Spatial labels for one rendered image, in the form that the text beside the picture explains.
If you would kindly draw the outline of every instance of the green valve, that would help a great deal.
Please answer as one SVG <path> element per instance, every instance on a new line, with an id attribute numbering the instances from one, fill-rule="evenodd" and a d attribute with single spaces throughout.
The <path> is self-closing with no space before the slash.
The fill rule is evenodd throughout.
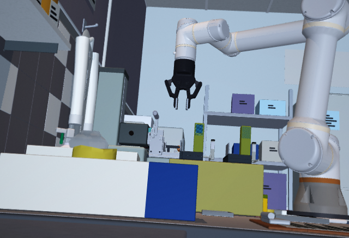
<path id="1" fill-rule="evenodd" d="M 59 144 L 63 144 L 64 133 L 61 133 L 61 139 L 59 140 Z"/>

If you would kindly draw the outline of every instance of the light blue box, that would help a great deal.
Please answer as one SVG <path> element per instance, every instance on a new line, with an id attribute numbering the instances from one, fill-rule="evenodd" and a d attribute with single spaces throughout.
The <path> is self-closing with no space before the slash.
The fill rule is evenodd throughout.
<path id="1" fill-rule="evenodd" d="M 326 124 L 331 130 L 339 130 L 339 112 L 327 111 Z"/>
<path id="2" fill-rule="evenodd" d="M 256 105 L 256 114 L 286 116 L 286 101 L 259 100 Z"/>

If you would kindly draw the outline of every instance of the black base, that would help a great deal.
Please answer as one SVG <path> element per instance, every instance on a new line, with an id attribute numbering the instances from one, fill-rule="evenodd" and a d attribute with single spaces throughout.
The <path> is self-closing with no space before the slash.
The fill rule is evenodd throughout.
<path id="1" fill-rule="evenodd" d="M 242 154 L 228 154 L 223 158 L 224 163 L 245 163 L 245 164 L 251 164 L 252 163 L 252 156 L 251 155 L 242 155 Z"/>
<path id="2" fill-rule="evenodd" d="M 203 152 L 179 152 L 179 159 L 181 160 L 203 160 Z"/>
<path id="3" fill-rule="evenodd" d="M 332 215 L 330 213 L 287 211 L 287 214 L 288 215 L 296 215 L 296 216 L 305 216 L 305 217 L 315 217 L 315 218 L 318 217 L 318 218 L 349 220 L 348 215 Z"/>

